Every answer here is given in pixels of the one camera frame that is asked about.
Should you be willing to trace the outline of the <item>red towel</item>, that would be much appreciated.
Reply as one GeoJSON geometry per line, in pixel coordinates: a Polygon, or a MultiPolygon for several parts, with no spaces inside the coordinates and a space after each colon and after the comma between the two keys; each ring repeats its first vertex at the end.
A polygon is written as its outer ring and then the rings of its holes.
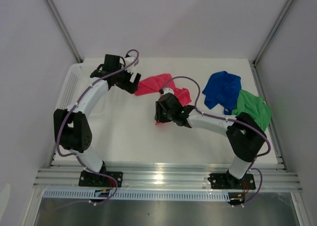
{"type": "MultiPolygon", "coordinates": [[[[160,93],[160,90],[163,88],[164,84],[172,79],[171,74],[164,73],[156,76],[151,76],[138,83],[138,90],[134,93],[136,96],[142,96],[152,93],[160,93]]],[[[176,98],[179,100],[182,106],[186,106],[191,103],[190,92],[186,88],[177,88],[174,81],[170,81],[166,88],[170,88],[176,98]]]]}

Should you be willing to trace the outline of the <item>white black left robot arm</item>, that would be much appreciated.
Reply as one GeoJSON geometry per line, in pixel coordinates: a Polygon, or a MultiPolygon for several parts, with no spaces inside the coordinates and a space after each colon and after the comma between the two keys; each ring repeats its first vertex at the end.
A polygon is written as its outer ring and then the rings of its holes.
{"type": "Polygon", "coordinates": [[[56,150],[61,157],[75,156],[85,171],[91,172],[90,181],[96,186],[107,182],[105,166],[97,154],[89,149],[93,140],[88,122],[89,116],[98,101],[111,87],[134,94],[138,89],[141,74],[125,69],[115,72],[95,70],[90,76],[91,83],[75,103],[53,113],[56,150]]]}

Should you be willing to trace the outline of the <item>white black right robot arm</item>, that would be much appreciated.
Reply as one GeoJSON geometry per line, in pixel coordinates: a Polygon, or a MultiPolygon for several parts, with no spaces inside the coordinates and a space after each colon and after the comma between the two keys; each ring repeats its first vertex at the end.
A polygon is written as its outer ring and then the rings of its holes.
{"type": "Polygon", "coordinates": [[[196,106],[182,106],[172,93],[163,94],[156,101],[155,121],[174,122],[181,127],[204,129],[227,137],[235,154],[226,176],[226,182],[232,188],[243,184],[245,173],[267,141],[265,133],[249,114],[203,113],[196,106]]]}

